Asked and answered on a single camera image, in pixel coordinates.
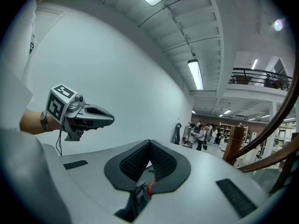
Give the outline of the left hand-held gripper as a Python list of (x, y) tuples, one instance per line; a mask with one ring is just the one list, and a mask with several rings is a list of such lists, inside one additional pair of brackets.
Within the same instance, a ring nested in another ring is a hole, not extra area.
[(80, 141), (83, 134), (80, 130), (97, 130), (114, 123), (110, 112), (97, 105), (85, 104), (83, 95), (64, 84), (50, 89), (46, 111), (67, 133), (66, 141)]

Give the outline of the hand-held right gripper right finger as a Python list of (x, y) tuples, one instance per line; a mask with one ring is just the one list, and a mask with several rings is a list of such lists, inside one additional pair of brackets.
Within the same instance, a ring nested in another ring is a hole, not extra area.
[(222, 159), (180, 145), (161, 144), (184, 155), (191, 172), (176, 191), (153, 195), (135, 224), (236, 223), (240, 216), (216, 184), (224, 179), (230, 179), (256, 207), (268, 200), (268, 194), (254, 180)]

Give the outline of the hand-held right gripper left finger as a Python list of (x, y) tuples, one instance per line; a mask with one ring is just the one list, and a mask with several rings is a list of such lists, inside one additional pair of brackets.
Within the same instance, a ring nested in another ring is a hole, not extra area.
[(116, 190), (104, 173), (112, 157), (140, 141), (97, 152), (59, 156), (52, 145), (43, 144), (51, 178), (73, 224), (125, 224), (115, 213), (127, 205), (129, 193)]

